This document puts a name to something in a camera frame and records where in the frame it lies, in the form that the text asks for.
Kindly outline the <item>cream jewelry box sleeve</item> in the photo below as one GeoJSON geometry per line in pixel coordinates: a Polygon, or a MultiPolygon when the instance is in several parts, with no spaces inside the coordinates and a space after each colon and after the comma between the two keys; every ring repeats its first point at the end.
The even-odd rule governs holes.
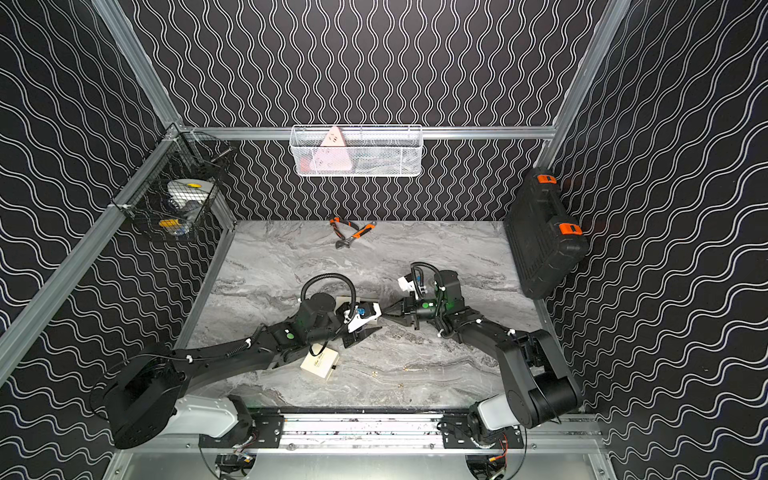
{"type": "Polygon", "coordinates": [[[335,301],[334,313],[342,324],[348,325],[358,316],[358,307],[352,305],[350,297],[337,296],[335,301]]]}

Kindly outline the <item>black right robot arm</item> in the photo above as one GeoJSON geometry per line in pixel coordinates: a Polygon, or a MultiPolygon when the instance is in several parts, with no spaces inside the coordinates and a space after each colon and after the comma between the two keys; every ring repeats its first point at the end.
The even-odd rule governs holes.
{"type": "Polygon", "coordinates": [[[509,427],[537,427],[576,410],[582,402],[570,368],[546,330],[516,330],[493,322],[466,304],[458,274],[439,270],[428,282],[425,265],[398,279],[405,297],[384,316],[415,328],[431,324],[438,336],[476,348],[498,364],[503,391],[471,408],[475,430],[490,433],[509,427]]]}

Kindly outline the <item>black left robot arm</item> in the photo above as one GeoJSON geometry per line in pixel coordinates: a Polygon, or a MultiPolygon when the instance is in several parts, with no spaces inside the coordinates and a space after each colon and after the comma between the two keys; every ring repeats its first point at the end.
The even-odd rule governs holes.
{"type": "Polygon", "coordinates": [[[240,340],[190,349],[149,347],[121,366],[105,386],[103,406],[114,446],[127,450],[160,435],[179,411],[177,400],[190,391],[309,353],[320,355],[327,341],[354,335],[381,314],[377,302],[337,305],[334,297],[320,292],[301,301],[286,320],[260,326],[240,340]]]}

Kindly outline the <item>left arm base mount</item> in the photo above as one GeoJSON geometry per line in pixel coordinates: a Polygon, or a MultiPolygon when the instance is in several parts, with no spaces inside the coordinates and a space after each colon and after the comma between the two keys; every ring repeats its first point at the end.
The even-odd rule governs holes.
{"type": "Polygon", "coordinates": [[[277,448],[283,433],[285,418],[278,414],[256,415],[240,419],[222,437],[199,435],[198,446],[217,449],[277,448]]]}

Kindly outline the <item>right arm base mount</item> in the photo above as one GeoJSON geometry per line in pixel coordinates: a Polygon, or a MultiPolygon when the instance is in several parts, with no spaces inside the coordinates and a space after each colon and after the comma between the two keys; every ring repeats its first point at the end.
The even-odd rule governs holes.
{"type": "Polygon", "coordinates": [[[474,413],[445,415],[436,427],[447,449],[522,450],[525,447],[523,432],[519,427],[490,430],[474,413]]]}

